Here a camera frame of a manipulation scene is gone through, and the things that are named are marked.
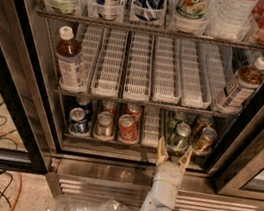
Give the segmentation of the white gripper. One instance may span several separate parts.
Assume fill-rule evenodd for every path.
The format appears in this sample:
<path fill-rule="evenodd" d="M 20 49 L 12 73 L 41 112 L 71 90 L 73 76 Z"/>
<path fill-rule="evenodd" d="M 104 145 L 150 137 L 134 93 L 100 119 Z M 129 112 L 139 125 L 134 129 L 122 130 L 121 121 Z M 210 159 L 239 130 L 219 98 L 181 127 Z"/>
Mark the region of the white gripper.
<path fill-rule="evenodd" d="M 187 169 L 193 154 L 192 147 L 189 146 L 183 156 L 178 160 L 178 164 L 174 164 L 173 162 L 166 161 L 169 156 L 165 146 L 165 138 L 162 136 L 158 140 L 155 156 L 157 168 L 153 180 L 166 181 L 179 188 L 183 182 L 184 171 Z"/>

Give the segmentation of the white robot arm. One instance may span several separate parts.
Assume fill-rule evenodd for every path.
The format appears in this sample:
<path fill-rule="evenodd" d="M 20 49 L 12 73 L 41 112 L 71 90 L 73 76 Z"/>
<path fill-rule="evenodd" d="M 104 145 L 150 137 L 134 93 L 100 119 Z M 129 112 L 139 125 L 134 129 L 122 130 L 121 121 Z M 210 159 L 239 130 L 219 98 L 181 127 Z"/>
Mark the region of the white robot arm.
<path fill-rule="evenodd" d="M 157 145 L 153 185 L 143 201 L 140 211 L 173 211 L 175 209 L 177 193 L 181 188 L 183 176 L 193 151 L 189 146 L 183 156 L 173 163 L 168 160 L 169 156 L 165 146 L 165 138 L 162 136 Z"/>

